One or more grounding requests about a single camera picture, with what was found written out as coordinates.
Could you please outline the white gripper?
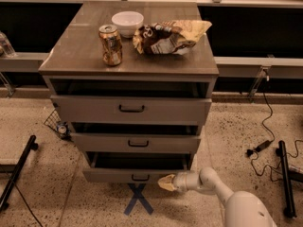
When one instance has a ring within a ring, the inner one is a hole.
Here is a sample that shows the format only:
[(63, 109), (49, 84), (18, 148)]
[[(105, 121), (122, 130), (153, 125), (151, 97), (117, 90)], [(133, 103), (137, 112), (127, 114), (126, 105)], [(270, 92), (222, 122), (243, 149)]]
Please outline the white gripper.
[(202, 183), (196, 172), (179, 172), (176, 176), (169, 174), (160, 178), (158, 185), (168, 191), (187, 192), (189, 190), (200, 191)]

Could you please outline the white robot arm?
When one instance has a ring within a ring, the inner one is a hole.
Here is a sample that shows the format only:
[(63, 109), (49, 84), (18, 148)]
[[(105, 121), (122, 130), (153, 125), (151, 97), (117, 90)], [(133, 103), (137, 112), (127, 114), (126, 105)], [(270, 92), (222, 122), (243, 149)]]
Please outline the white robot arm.
[(264, 203), (246, 191), (232, 191), (212, 167), (197, 172), (183, 171), (158, 180), (168, 191), (196, 191), (216, 195), (224, 206), (225, 227), (277, 227)]

